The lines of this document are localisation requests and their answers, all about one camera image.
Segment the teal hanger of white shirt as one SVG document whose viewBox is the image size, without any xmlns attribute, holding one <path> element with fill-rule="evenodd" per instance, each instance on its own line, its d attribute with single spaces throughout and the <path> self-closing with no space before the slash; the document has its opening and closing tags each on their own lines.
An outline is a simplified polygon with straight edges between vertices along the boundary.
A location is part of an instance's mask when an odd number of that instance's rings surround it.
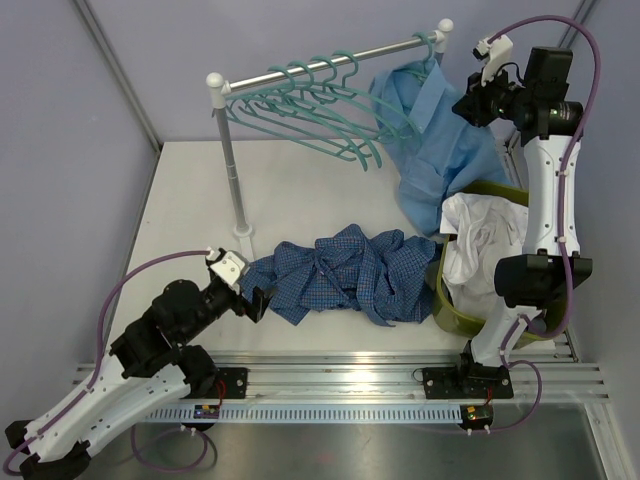
<svg viewBox="0 0 640 480">
<path fill-rule="evenodd" d="M 309 62 L 300 60 L 292 61 L 305 63 Z M 276 103 L 274 110 L 276 111 L 277 116 L 290 119 L 297 127 L 301 127 L 304 124 L 310 124 L 321 128 L 326 135 L 336 139 L 344 152 L 355 152 L 362 150 L 372 151 L 374 149 L 373 144 L 380 143 L 377 141 L 371 142 L 368 140 L 361 140 L 359 138 L 349 138 L 340 132 L 336 132 L 334 130 L 309 121 L 304 115 L 304 112 L 298 109 L 294 104 L 294 98 L 298 94 L 297 87 L 299 86 L 299 83 L 305 79 L 304 71 L 298 67 L 290 67 L 289 63 L 284 66 L 273 66 L 269 69 L 271 73 L 281 73 L 285 77 L 283 84 L 276 88 L 276 92 L 274 94 Z M 350 120 L 357 120 L 368 126 L 371 126 L 373 124 L 370 116 L 363 114 L 351 107 L 338 104 L 335 106 L 335 108 L 338 112 L 344 114 Z"/>
</svg>

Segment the light blue shirt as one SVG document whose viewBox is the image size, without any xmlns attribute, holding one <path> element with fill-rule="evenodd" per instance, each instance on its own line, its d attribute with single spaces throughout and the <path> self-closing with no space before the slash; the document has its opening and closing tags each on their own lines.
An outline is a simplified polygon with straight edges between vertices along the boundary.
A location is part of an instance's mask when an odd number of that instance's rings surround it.
<svg viewBox="0 0 640 480">
<path fill-rule="evenodd" d="M 397 199 L 409 222 L 425 236 L 438 233 L 443 201 L 478 181 L 509 185 L 492 131 L 470 125 L 452 111 L 463 93 L 437 61 L 415 61 L 378 74 L 372 109 L 400 138 L 384 144 L 400 175 Z"/>
</svg>

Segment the teal hanger of checked shirt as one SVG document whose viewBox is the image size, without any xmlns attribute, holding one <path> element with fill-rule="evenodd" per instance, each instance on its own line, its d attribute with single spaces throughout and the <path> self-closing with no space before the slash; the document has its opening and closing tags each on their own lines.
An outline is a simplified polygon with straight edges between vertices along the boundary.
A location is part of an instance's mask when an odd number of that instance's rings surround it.
<svg viewBox="0 0 640 480">
<path fill-rule="evenodd" d="M 360 70 L 360 58 L 356 53 L 337 50 L 331 55 L 316 55 L 307 63 L 292 61 L 289 66 L 304 71 L 305 79 L 297 87 L 294 104 L 309 121 L 349 138 L 383 144 L 419 136 L 419 127 L 402 107 L 386 100 L 373 87 L 365 91 L 350 85 L 350 80 Z M 370 116 L 373 124 L 368 126 L 348 119 L 337 111 L 335 106 L 338 104 Z"/>
</svg>

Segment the dark blue checked shirt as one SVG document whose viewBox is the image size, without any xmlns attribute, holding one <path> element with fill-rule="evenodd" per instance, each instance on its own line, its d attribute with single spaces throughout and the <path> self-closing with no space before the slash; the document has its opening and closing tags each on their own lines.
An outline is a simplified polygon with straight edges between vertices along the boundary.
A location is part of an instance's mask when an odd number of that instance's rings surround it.
<svg viewBox="0 0 640 480">
<path fill-rule="evenodd" d="M 353 310 L 381 327 L 421 323 L 433 310 L 429 267 L 441 246 L 394 229 L 367 237 L 351 224 L 312 248 L 283 241 L 251 263 L 240 280 L 244 297 L 272 295 L 269 308 L 292 325 L 311 312 Z"/>
</svg>

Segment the white shirt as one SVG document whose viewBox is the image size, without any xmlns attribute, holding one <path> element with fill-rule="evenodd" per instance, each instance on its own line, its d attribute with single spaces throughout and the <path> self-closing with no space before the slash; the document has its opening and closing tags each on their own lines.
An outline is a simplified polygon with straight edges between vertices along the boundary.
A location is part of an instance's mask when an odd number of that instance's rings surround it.
<svg viewBox="0 0 640 480">
<path fill-rule="evenodd" d="M 444 257 L 443 278 L 453 306 L 486 320 L 498 294 L 499 260 L 522 253 L 528 208 L 503 197 L 457 193 L 442 205 L 440 232 L 453 235 Z"/>
</svg>

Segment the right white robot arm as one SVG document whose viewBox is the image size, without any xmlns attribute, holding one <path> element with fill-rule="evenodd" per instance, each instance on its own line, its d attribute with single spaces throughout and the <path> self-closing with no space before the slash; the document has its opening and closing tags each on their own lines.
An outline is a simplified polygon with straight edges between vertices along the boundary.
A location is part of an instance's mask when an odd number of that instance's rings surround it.
<svg viewBox="0 0 640 480">
<path fill-rule="evenodd" d="M 553 338 L 565 330 L 574 289 L 593 269 L 592 260 L 580 253 L 574 222 L 575 169 L 586 112 L 566 98 L 572 52 L 533 48 L 518 81 L 505 70 L 510 47 L 483 40 L 473 54 L 483 67 L 469 77 L 452 110 L 475 127 L 509 120 L 520 133 L 528 169 L 528 224 L 522 253 L 497 263 L 494 312 L 454 367 L 441 376 L 425 374 L 431 399 L 512 398 L 508 355 L 526 331 Z"/>
</svg>

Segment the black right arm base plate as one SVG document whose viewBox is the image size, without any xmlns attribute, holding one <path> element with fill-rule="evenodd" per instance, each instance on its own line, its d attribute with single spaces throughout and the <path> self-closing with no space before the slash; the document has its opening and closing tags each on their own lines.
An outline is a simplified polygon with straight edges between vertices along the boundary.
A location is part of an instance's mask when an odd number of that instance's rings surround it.
<svg viewBox="0 0 640 480">
<path fill-rule="evenodd" d="M 422 369 L 429 400 L 512 399 L 513 387 L 504 367 L 427 367 Z"/>
</svg>

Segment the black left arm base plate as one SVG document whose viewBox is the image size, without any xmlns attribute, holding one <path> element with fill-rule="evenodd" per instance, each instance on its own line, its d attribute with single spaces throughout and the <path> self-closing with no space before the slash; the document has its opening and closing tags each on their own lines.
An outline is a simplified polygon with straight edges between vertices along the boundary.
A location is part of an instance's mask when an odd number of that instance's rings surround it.
<svg viewBox="0 0 640 480">
<path fill-rule="evenodd" d="M 203 393 L 191 393 L 186 399 L 241 400 L 246 398 L 249 370 L 244 367 L 222 367 L 210 388 Z"/>
</svg>

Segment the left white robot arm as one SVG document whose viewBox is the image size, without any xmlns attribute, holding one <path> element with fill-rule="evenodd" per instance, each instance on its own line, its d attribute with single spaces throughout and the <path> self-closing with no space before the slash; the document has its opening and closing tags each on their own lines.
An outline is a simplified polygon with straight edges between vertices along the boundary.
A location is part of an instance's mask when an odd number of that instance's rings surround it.
<svg viewBox="0 0 640 480">
<path fill-rule="evenodd" d="M 6 428 L 10 446 L 27 456 L 17 476 L 75 479 L 115 437 L 163 405 L 224 398 L 218 367 L 192 341 L 228 311 L 260 321 L 272 295 L 255 288 L 246 299 L 219 279 L 205 289 L 187 280 L 167 285 L 69 397 L 36 420 Z"/>
</svg>

